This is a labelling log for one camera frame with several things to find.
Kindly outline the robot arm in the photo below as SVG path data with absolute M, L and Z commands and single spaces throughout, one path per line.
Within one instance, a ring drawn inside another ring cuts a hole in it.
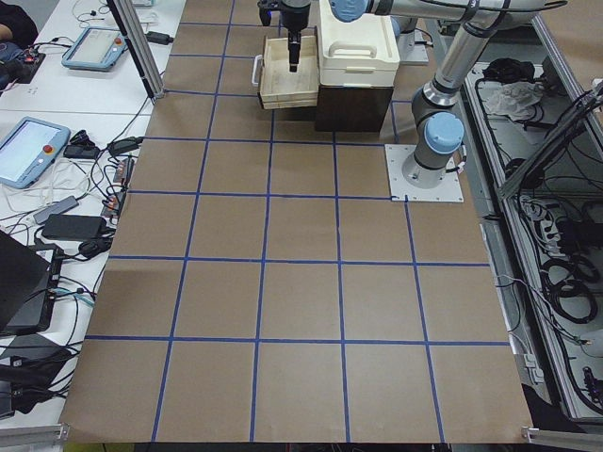
M 432 80 L 413 100 L 416 127 L 421 128 L 426 116 L 420 110 L 439 113 L 456 104 L 456 94 L 469 70 L 499 30 L 525 24 L 542 11 L 566 4 L 565 1 L 330 1 L 328 6 L 334 18 L 344 24 L 374 15 L 398 22 L 401 32 L 413 29 L 418 19 L 460 25 Z

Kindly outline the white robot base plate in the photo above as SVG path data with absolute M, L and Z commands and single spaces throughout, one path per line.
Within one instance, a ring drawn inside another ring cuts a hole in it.
M 415 145 L 384 146 L 391 201 L 463 202 L 453 157 L 444 169 L 424 169 L 416 163 L 415 148 Z

